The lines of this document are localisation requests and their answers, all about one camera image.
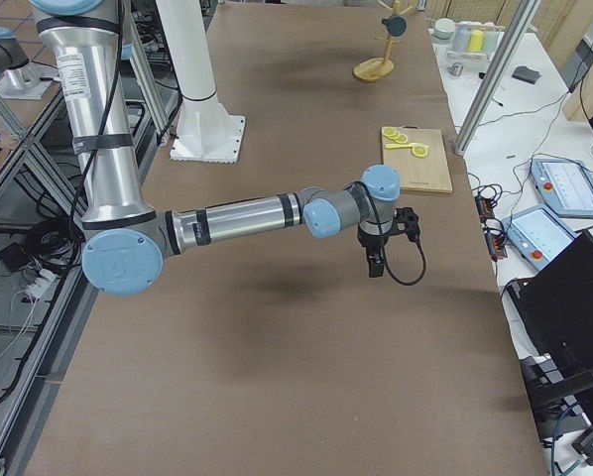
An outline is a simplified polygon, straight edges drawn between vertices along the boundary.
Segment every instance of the white table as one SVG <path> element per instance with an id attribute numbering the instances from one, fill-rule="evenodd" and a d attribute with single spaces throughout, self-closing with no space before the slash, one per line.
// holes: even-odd
<path id="1" fill-rule="evenodd" d="M 478 73 L 485 72 L 488 64 L 448 58 L 446 45 L 436 44 L 434 49 L 444 89 L 448 94 L 453 123 L 460 126 L 482 82 Z M 455 61 L 464 63 L 464 71 L 459 77 L 452 76 L 446 70 Z M 531 69 L 538 70 L 541 78 L 534 85 L 511 78 L 513 70 L 518 65 L 526 65 Z M 504 114 L 537 110 L 541 106 L 559 99 L 566 92 L 565 83 L 538 38 L 535 34 L 528 33 L 522 40 L 515 57 L 507 68 L 505 77 L 495 92 L 494 98 L 504 106 L 492 102 L 482 123 Z M 513 167 L 525 162 L 535 151 L 581 160 L 590 170 L 593 170 L 593 156 L 590 153 L 593 146 L 593 131 L 587 122 L 567 121 L 561 111 L 552 123 L 547 139 L 541 143 L 548 126 L 568 97 L 569 94 L 556 104 L 535 114 L 507 117 L 499 122 L 478 128 L 465 154 L 469 172 L 477 176 L 482 184 L 499 183 L 505 190 L 517 191 L 521 186 L 513 175 Z M 530 163 L 526 163 L 516 169 L 521 181 L 527 176 L 529 167 Z M 477 185 L 477 180 L 471 178 L 471 186 Z M 539 203 L 540 199 L 528 179 L 524 185 L 523 196 L 519 201 L 517 201 L 517 195 L 503 197 L 495 208 L 495 214 L 501 219 L 510 216 L 511 210 L 517 213 Z M 593 224 L 593 220 L 568 219 L 566 223 L 576 230 Z M 527 278 L 536 273 L 535 269 L 512 246 L 509 246 L 508 254 L 507 259 L 500 260 L 498 263 L 497 284 L 500 288 L 511 279 Z M 504 310 L 520 359 L 529 355 L 535 356 L 537 352 L 508 296 L 504 296 Z M 555 460 L 563 469 L 568 468 L 577 458 L 570 442 L 579 434 L 580 431 L 574 434 L 569 433 L 556 443 Z M 549 461 L 549 451 L 547 450 L 545 457 Z M 572 474 L 593 476 L 593 467 L 582 465 Z"/>

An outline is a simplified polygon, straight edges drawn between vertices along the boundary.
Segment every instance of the computer monitor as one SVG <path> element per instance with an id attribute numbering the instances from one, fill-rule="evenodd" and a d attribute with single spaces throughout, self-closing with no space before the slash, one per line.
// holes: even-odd
<path id="1" fill-rule="evenodd" d="M 525 286 L 520 314 L 564 378 L 593 368 L 593 236 L 577 237 Z M 593 426 L 593 389 L 575 395 Z"/>

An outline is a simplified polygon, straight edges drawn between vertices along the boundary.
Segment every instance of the white pillar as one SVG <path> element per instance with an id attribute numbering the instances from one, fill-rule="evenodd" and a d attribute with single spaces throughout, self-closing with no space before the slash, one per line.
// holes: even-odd
<path id="1" fill-rule="evenodd" d="M 184 96 L 172 159 L 237 162 L 245 119 L 217 98 L 198 0 L 156 3 Z"/>

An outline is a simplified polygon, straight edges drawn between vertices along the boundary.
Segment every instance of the label on robot arm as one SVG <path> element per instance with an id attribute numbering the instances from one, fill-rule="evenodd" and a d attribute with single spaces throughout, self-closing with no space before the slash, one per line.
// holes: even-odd
<path id="1" fill-rule="evenodd" d="M 82 54 L 63 55 L 57 57 L 62 94 L 65 101 L 88 99 L 91 97 L 87 70 Z"/>

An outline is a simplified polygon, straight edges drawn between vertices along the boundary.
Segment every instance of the yellow cup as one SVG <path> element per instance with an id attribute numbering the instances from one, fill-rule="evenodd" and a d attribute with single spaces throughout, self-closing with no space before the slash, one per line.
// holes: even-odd
<path id="1" fill-rule="evenodd" d="M 468 51 L 471 53 L 479 53 L 484 46 L 484 32 L 481 30 L 473 30 L 471 32 L 471 39 L 468 41 Z"/>

